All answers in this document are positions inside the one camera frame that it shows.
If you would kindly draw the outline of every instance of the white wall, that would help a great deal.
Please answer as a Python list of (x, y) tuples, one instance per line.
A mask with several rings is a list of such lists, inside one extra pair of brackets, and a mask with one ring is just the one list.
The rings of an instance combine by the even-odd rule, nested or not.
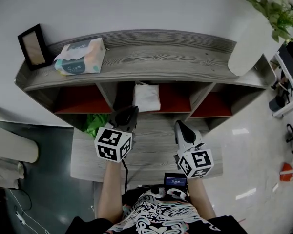
[(237, 41), (255, 10), (244, 0), (0, 0), (0, 119), (65, 125), (14, 85), (17, 35), (42, 24), (47, 44), (124, 29), (172, 29)]

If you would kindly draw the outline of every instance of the red object on floor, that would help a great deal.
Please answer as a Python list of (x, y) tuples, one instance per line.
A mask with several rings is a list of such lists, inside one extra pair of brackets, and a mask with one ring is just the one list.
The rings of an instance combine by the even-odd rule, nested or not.
[[(292, 166), (288, 163), (284, 163), (283, 164), (283, 167), (282, 167), (282, 172), (283, 171), (290, 171), (292, 170)], [(293, 173), (290, 173), (290, 174), (280, 174), (280, 181), (283, 181), (283, 182), (290, 182), (293, 180)]]

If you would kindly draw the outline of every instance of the potted plant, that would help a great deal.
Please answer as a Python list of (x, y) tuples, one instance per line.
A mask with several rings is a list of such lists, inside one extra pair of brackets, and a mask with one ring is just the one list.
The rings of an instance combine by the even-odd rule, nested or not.
[(293, 0), (246, 1), (260, 13), (250, 22), (230, 56), (228, 67), (237, 76), (255, 66), (263, 54), (271, 59), (293, 34)]

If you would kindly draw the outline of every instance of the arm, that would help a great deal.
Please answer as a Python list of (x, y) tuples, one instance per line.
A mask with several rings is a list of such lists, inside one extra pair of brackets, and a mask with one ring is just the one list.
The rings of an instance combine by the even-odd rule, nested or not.
[(116, 224), (122, 219), (122, 215), (121, 164), (107, 161), (98, 205), (98, 218), (105, 218)]
[(215, 211), (211, 206), (202, 180), (200, 178), (188, 179), (188, 188), (191, 203), (199, 215), (206, 220), (215, 218)]

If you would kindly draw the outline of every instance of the picture frame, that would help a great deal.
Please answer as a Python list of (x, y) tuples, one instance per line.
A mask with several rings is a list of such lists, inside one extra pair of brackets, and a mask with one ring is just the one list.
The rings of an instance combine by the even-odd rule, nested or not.
[(44, 43), (40, 24), (20, 34), (18, 39), (26, 63), (31, 71), (52, 64), (53, 58)]

